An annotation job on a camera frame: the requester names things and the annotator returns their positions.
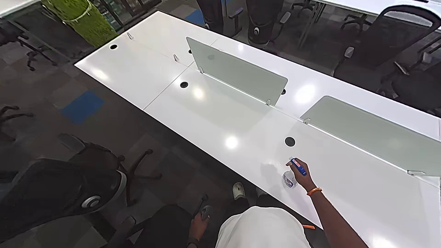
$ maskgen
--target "chair armrest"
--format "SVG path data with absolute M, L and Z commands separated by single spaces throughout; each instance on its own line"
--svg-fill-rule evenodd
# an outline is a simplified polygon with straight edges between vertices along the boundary
M 234 12 L 234 14 L 232 14 L 232 15 L 228 15 L 228 18 L 230 18 L 230 19 L 233 19 L 233 18 L 235 18 L 236 16 L 238 16 L 240 13 L 242 13 L 243 12 L 243 8 L 238 8 L 235 12 Z
M 400 63 L 395 61 L 393 64 L 396 65 L 397 68 L 400 70 L 400 72 L 403 73 L 404 75 L 406 75 L 406 76 L 410 75 L 410 73 L 407 71 L 407 69 L 403 65 L 401 65 Z
M 428 65 L 432 62 L 432 56 L 430 53 L 423 52 L 421 55 L 421 63 L 423 65 Z
M 287 11 L 282 18 L 280 19 L 279 23 L 280 24 L 285 24 L 286 21 L 288 21 L 288 19 L 291 17 L 291 12 Z
M 82 140 L 71 134 L 60 133 L 59 135 L 57 135 L 57 139 L 65 147 L 77 154 L 82 152 L 86 148 L 86 145 Z
M 354 50 L 355 48 L 353 46 L 346 48 L 346 51 L 344 52 L 344 57 L 350 59 L 354 54 Z

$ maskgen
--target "shoe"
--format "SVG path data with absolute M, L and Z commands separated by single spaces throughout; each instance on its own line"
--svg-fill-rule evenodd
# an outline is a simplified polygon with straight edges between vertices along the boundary
M 245 190 L 243 189 L 243 185 L 241 182 L 237 182 L 233 185 L 233 197 L 234 200 L 239 199 L 240 197 L 245 197 Z
M 268 193 L 263 191 L 261 188 L 256 186 L 256 193 L 257 193 L 257 197 L 261 196 L 261 195 L 267 195 Z

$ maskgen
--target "glass partition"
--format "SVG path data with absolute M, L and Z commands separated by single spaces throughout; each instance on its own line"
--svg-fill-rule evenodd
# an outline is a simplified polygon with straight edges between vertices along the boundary
M 301 119 L 405 170 L 441 176 L 441 142 L 343 101 L 324 96 Z

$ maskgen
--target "chair backrest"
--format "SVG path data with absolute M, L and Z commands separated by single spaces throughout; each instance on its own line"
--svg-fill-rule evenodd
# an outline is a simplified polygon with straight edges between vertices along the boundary
M 284 0 L 246 0 L 248 9 L 248 40 L 250 45 L 262 48 L 270 40 L 277 15 Z
M 404 21 L 400 17 L 430 22 L 429 26 Z M 416 6 L 397 5 L 383 10 L 374 23 L 362 34 L 351 60 L 376 67 L 393 58 L 441 26 L 434 13 Z
M 97 211 L 122 184 L 125 176 L 116 170 L 39 159 L 15 176 L 0 199 L 0 242 L 61 217 Z
M 10 22 L 0 19 L 0 45 L 18 41 L 18 37 L 23 33 L 23 30 Z
M 283 0 L 246 0 L 248 16 L 255 26 L 274 24 L 282 10 Z
M 224 32 L 221 0 L 196 0 L 204 17 L 205 28 L 218 34 Z

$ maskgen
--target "person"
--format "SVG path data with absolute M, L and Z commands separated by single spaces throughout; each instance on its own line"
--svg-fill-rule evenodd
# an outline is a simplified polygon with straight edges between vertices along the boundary
M 334 206 L 326 199 L 321 189 L 312 181 L 308 165 L 298 158 L 295 160 L 304 167 L 303 176 L 292 162 L 290 166 L 295 179 L 311 197 L 315 210 L 323 226 L 326 238 L 332 248 L 351 247 L 367 248 L 366 243 L 351 228 Z M 225 222 L 220 227 L 216 248 L 260 248 L 260 247 L 294 247 L 309 248 L 304 230 L 300 222 L 286 210 L 277 206 L 279 201 L 257 189 L 257 206 L 250 207 L 241 183 L 233 186 L 235 200 L 225 212 Z M 201 233 L 206 228 L 207 220 L 193 220 L 192 233 Z
M 312 181 L 308 165 L 298 158 L 295 160 L 304 167 L 306 176 L 303 176 L 291 162 L 288 162 L 286 166 L 291 167 L 298 184 L 311 197 L 330 246 L 332 248 L 367 248 L 366 243 Z M 225 211 L 225 221 L 220 227 L 216 248 L 310 248 L 301 223 L 285 210 L 287 207 L 263 190 L 256 188 L 256 191 L 258 194 L 256 206 L 250 207 L 242 184 L 240 182 L 234 184 L 234 201 Z M 179 217 L 176 210 L 181 212 L 185 210 L 178 206 L 169 205 L 163 209 L 152 217 L 151 226 L 155 228 L 147 230 L 150 232 L 150 239 L 155 240 L 156 243 L 148 243 L 148 246 L 143 247 L 197 248 L 207 228 L 209 218 L 202 220 L 200 214 L 192 220 L 190 214 L 185 215 L 185 218 Z M 170 233 L 174 233 L 175 236 L 167 239 Z

